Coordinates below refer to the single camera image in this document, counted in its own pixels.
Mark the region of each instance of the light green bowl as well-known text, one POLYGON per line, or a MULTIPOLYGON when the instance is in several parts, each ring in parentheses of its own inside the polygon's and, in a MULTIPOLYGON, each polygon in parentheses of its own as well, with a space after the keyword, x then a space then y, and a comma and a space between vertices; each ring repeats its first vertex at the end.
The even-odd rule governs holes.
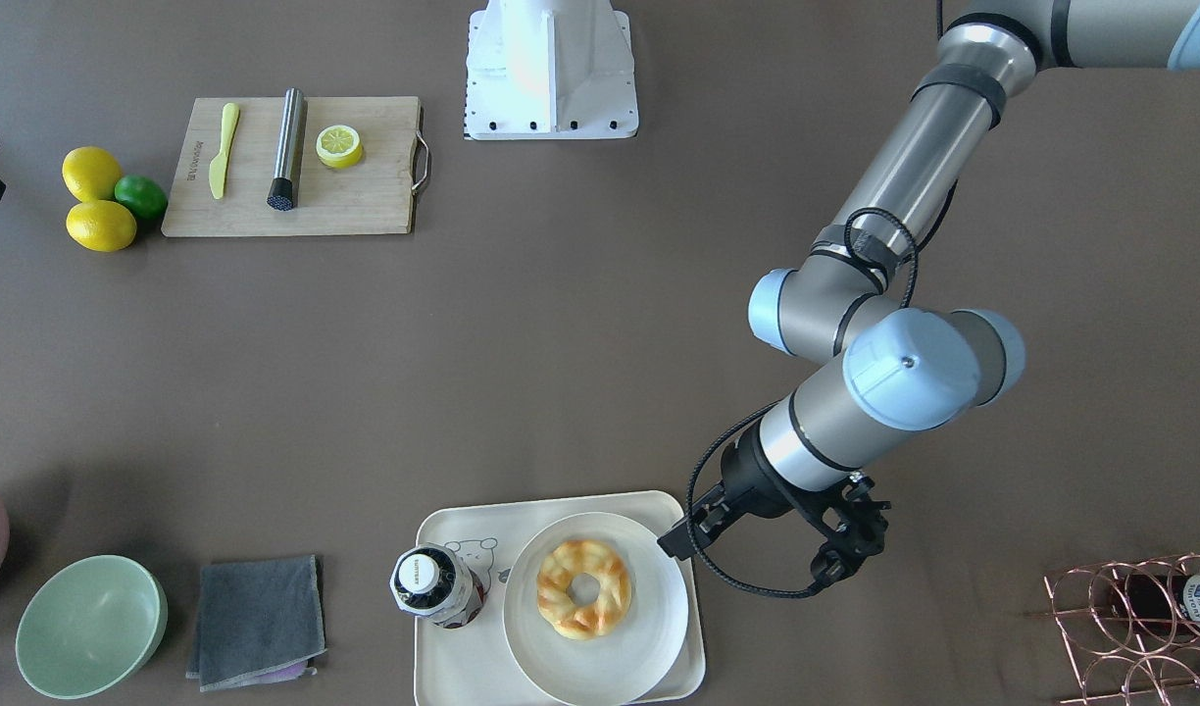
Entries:
POLYGON ((36 692, 85 698, 138 671, 160 647, 169 605, 125 557, 82 558, 50 578, 17 629, 17 666, 36 692))

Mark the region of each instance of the wire rack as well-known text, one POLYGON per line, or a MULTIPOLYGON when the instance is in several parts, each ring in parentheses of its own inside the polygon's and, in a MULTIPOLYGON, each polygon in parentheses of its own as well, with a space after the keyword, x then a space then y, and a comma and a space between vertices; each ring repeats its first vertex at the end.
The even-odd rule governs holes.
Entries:
POLYGON ((1172 580, 1200 554, 1105 562, 1044 576, 1080 695, 1058 704, 1200 704, 1200 630, 1176 609, 1172 580))

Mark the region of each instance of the brown table surface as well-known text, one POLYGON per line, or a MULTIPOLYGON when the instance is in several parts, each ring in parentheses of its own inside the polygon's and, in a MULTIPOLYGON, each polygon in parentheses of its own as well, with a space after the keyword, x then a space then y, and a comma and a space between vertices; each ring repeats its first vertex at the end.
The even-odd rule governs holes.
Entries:
MULTIPOLYGON (((0 706, 49 702, 13 632, 92 554, 143 562, 173 617, 91 704, 408 704, 385 578, 426 515, 682 495, 716 433, 811 372, 749 334, 748 294, 805 258, 896 124, 932 2, 619 2, 643 125, 600 143, 462 139, 482 6, 0 0, 0 706), (196 97, 292 85, 420 95, 413 235, 96 255, 64 232, 70 149, 167 187, 196 97), (295 554, 324 562, 320 674, 202 696, 200 567, 295 554)), ((1026 378, 870 468, 895 509, 853 580, 787 603, 698 573, 686 702, 1069 696, 1056 629, 1027 616, 1040 576, 1200 550, 1200 72, 1042 74, 967 166, 914 304, 1013 318, 1026 378)), ((803 586, 816 545, 744 520, 715 557, 803 586)))

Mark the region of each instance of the cartoon bear print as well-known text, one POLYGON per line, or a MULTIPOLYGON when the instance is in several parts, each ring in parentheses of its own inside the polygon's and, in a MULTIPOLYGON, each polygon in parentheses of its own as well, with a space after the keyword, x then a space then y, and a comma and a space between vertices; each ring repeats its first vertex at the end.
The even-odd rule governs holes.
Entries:
MULTIPOLYGON (((482 578, 484 585, 492 586, 491 581, 491 569, 496 563, 496 546, 500 545, 500 540, 493 537, 487 537, 487 539, 462 539, 461 542, 448 542, 444 546, 456 551, 457 557, 462 560, 479 578, 482 578)), ((505 569, 498 574, 500 576, 500 582, 509 582, 509 569, 505 569)))

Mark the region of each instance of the yellow plastic knife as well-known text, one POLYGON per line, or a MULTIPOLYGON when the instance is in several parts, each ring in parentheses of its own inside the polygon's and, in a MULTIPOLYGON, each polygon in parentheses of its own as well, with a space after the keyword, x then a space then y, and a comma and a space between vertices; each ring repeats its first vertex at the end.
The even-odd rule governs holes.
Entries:
POLYGON ((229 143, 233 142, 233 128, 239 124, 239 104, 226 103, 221 108, 221 151, 211 157, 209 164, 209 186, 211 198, 224 196, 224 169, 229 164, 229 143))

